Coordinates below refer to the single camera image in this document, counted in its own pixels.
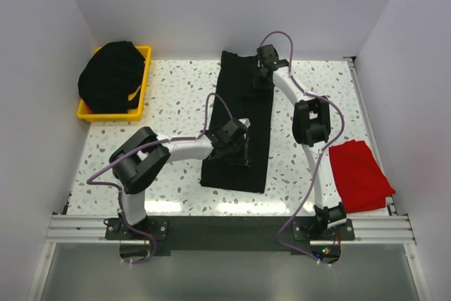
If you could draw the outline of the black t shirt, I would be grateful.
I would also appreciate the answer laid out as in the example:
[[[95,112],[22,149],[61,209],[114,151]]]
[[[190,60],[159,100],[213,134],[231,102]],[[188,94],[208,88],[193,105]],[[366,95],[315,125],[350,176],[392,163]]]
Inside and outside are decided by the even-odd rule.
[[[256,56],[221,54],[221,69],[207,134],[215,150],[203,160],[204,187],[264,193],[274,89],[254,87]]]

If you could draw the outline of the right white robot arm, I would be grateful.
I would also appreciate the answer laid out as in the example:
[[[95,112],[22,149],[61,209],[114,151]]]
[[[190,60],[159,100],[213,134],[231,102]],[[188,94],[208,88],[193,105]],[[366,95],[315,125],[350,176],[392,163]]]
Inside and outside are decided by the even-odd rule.
[[[271,44],[257,48],[256,89],[277,87],[293,105],[292,134],[302,146],[310,166],[314,190],[314,230],[317,233],[341,226],[347,221],[330,160],[330,100],[305,89],[290,74],[290,62],[280,59]]]

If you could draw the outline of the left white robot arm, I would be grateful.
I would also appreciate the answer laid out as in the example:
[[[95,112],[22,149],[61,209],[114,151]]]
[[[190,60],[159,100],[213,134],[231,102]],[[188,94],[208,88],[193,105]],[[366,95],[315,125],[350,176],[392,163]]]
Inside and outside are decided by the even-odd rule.
[[[139,231],[147,229],[145,190],[168,162],[193,159],[248,167],[250,125],[247,118],[233,118],[222,127],[206,130],[199,137],[165,139],[149,127],[140,128],[109,159],[113,175],[123,186],[119,199],[123,221]]]

